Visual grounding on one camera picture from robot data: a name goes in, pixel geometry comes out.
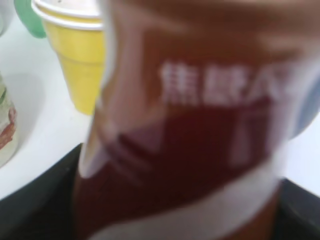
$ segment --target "green object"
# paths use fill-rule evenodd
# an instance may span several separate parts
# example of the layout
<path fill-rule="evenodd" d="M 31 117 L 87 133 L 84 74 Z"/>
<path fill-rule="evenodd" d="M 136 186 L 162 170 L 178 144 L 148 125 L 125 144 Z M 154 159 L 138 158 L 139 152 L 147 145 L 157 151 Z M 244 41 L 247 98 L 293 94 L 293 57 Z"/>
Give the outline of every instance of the green object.
<path fill-rule="evenodd" d="M 14 0 L 14 6 L 21 22 L 28 31 L 36 38 L 45 38 L 44 26 L 40 17 L 31 8 L 31 0 Z"/>
<path fill-rule="evenodd" d="M 0 97 L 0 105 L 4 102 L 5 97 L 6 97 L 7 89 L 5 88 L 1 97 Z"/>

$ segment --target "table surface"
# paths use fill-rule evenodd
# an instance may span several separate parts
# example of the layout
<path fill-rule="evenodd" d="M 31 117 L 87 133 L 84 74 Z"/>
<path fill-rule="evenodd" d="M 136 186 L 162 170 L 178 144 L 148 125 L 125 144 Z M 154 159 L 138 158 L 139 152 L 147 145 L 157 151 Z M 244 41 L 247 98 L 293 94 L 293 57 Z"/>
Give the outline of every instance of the table surface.
<path fill-rule="evenodd" d="M 18 112 L 19 149 L 0 168 L 0 200 L 82 143 L 91 118 L 76 111 L 48 40 L 32 37 L 17 16 L 0 37 L 0 71 Z M 284 176 L 320 197 L 320 115 L 289 143 Z"/>

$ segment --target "cup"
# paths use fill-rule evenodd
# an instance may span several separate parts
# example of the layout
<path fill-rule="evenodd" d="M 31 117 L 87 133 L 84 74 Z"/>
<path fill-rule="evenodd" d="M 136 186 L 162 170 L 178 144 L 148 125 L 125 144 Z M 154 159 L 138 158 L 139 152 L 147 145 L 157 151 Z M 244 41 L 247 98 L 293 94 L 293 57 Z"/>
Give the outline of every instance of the cup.
<path fill-rule="evenodd" d="M 79 160 L 77 239 L 270 239 L 320 2 L 99 2 L 119 44 Z"/>
<path fill-rule="evenodd" d="M 18 143 L 17 111 L 0 75 L 0 168 L 15 154 Z"/>
<path fill-rule="evenodd" d="M 75 108 L 91 115 L 104 71 L 105 43 L 99 19 L 65 16 L 38 7 L 47 37 L 55 50 Z"/>

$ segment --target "yellow cone cup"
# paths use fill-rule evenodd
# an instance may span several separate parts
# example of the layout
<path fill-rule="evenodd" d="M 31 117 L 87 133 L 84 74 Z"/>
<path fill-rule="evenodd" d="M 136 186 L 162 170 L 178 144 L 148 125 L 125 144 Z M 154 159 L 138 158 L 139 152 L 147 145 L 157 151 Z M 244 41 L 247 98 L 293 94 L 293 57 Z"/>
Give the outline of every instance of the yellow cone cup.
<path fill-rule="evenodd" d="M 75 108 L 87 115 L 94 110 L 104 71 L 102 24 L 94 19 L 62 16 L 32 7 L 40 15 L 56 51 Z"/>

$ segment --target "white stripe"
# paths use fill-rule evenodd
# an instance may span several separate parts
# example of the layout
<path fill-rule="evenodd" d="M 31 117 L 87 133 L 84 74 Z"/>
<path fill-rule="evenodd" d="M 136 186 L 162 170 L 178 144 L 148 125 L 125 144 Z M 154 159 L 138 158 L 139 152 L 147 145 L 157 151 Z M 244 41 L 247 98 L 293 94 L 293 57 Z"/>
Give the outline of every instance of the white stripe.
<path fill-rule="evenodd" d="M 115 224 L 89 240 L 215 240 L 249 222 L 276 191 L 283 151 L 199 202 L 156 216 Z"/>

